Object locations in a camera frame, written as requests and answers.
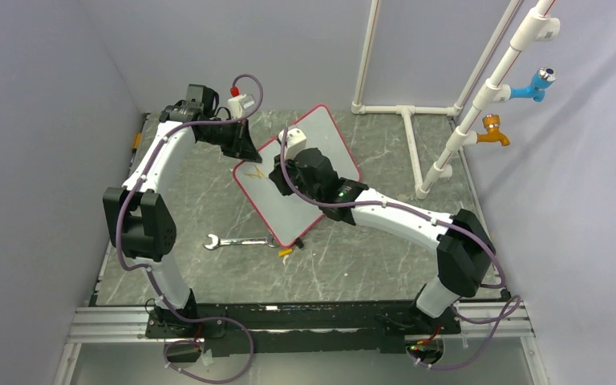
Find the whiteboard with red rim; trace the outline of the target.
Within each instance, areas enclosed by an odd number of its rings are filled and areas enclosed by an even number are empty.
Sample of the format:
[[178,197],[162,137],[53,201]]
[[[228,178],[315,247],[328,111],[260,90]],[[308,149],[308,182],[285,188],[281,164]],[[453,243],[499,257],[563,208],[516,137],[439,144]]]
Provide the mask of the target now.
[[[320,104],[288,126],[292,144],[296,133],[306,137],[301,150],[288,149],[286,170],[299,191],[315,201],[326,199],[326,189],[340,177],[361,181],[347,143],[326,105]],[[261,163],[242,161],[233,168],[233,179],[251,203],[277,244],[291,246],[313,227],[324,213],[294,194],[282,180],[277,164],[277,136],[258,149]]]

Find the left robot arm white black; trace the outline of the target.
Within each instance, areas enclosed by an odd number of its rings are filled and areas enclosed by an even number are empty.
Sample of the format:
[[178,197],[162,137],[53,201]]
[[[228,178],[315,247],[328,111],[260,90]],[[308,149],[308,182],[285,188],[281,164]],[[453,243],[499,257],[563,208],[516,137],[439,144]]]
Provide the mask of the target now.
[[213,89],[188,86],[184,99],[159,114],[156,135],[137,169],[119,188],[103,194],[111,244],[123,270],[140,270],[156,293],[156,315],[167,316],[167,327],[177,336],[191,335],[198,326],[197,302],[184,282],[175,258],[176,223],[166,194],[187,152],[199,143],[219,147],[221,154],[253,163],[262,161],[249,133],[249,118],[263,96],[230,89],[229,117],[217,114],[220,98]]

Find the yellow marker cap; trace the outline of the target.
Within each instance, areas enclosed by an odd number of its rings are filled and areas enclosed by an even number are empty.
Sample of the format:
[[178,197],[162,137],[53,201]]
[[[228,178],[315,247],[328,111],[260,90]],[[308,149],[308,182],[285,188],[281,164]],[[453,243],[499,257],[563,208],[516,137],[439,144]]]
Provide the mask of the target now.
[[288,256],[288,255],[292,254],[292,252],[293,252],[293,249],[292,249],[292,248],[283,249],[283,250],[280,250],[280,251],[278,252],[278,256],[279,256],[279,257],[286,257],[286,256]]

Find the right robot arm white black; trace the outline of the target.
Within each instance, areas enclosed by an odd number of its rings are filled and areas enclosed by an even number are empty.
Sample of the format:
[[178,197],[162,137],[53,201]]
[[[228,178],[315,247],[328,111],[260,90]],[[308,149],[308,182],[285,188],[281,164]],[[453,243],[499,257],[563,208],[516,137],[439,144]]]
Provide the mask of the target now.
[[476,295],[496,253],[474,212],[438,213],[391,199],[340,177],[317,148],[292,159],[276,155],[269,178],[283,196],[301,198],[332,221],[381,230],[434,253],[437,275],[420,289],[410,311],[411,325],[420,333],[438,326],[453,302]]

